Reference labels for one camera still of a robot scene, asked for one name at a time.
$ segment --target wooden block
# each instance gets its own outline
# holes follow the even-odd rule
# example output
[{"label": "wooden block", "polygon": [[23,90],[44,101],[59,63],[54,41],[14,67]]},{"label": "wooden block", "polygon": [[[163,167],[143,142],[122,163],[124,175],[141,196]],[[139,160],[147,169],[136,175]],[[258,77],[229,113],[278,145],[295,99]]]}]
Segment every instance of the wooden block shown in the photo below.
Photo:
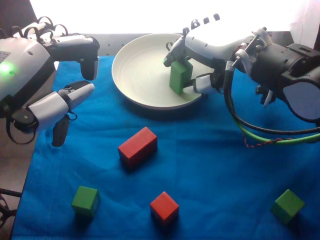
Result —
[{"label": "wooden block", "polygon": [[164,191],[150,203],[150,211],[165,227],[179,215],[179,205]]},{"label": "wooden block", "polygon": [[185,58],[171,64],[169,86],[177,94],[181,94],[185,84],[190,81],[193,68],[192,64]]},{"label": "wooden block", "polygon": [[275,201],[271,211],[280,222],[288,224],[304,205],[305,203],[288,189]]},{"label": "wooden block", "polygon": [[93,217],[99,202],[100,196],[97,189],[79,186],[72,202],[72,208],[76,214]]},{"label": "wooden block", "polygon": [[157,136],[149,128],[144,127],[121,144],[118,152],[123,163],[131,169],[140,164],[149,154],[155,152],[157,147]]}]

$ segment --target green rectangular block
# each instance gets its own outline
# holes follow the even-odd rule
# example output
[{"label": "green rectangular block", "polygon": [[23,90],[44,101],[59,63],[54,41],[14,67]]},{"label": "green rectangular block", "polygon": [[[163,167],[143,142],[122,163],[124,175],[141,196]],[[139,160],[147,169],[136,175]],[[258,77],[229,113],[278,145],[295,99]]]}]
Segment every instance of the green rectangular block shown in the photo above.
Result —
[{"label": "green rectangular block", "polygon": [[169,85],[177,94],[181,94],[184,85],[191,80],[193,68],[192,64],[185,58],[171,64]]},{"label": "green rectangular block", "polygon": [[304,205],[305,203],[288,189],[275,201],[271,211],[283,224],[288,224]]},{"label": "green rectangular block", "polygon": [[99,202],[100,196],[97,189],[79,186],[72,201],[72,208],[76,214],[93,217]]}]

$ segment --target green cable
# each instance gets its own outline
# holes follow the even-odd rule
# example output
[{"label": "green cable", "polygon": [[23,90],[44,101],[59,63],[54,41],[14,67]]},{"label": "green cable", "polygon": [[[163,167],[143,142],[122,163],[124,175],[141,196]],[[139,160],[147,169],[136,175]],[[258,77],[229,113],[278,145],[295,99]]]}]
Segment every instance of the green cable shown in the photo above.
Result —
[{"label": "green cable", "polygon": [[[254,140],[258,142],[269,142],[269,141],[274,141],[272,139],[264,138],[261,136],[258,136],[247,129],[244,128],[244,126],[241,125],[241,123],[237,122],[237,120],[233,119],[235,124],[241,129],[242,132],[244,132],[246,135],[248,135],[250,138],[253,138]],[[305,137],[300,137],[300,138],[295,138],[295,139],[288,139],[288,140],[281,140],[281,141],[276,141],[274,144],[277,145],[292,145],[292,144],[303,144],[303,143],[314,143],[320,139],[320,133],[314,134],[311,136],[305,136]]]}]

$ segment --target round plate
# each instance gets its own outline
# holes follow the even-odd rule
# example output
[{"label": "round plate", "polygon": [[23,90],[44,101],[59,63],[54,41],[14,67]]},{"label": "round plate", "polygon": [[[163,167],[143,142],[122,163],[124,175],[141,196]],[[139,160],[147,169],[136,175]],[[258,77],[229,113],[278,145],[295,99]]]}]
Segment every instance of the round plate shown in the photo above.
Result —
[{"label": "round plate", "polygon": [[[171,110],[187,106],[201,97],[198,93],[176,94],[170,87],[170,67],[163,64],[168,54],[166,43],[181,35],[150,34],[125,45],[115,56],[112,77],[120,92],[132,102],[149,109]],[[191,59],[192,78],[211,73],[209,68]]]}]

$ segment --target white backdrop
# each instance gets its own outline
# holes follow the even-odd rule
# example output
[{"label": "white backdrop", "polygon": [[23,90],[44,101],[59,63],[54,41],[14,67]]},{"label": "white backdrop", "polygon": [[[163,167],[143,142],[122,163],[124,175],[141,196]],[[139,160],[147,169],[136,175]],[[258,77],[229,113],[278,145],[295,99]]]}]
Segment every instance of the white backdrop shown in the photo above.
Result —
[{"label": "white backdrop", "polygon": [[37,18],[48,16],[70,33],[179,33],[193,19],[233,21],[252,31],[291,31],[296,43],[314,46],[320,0],[30,0]]}]

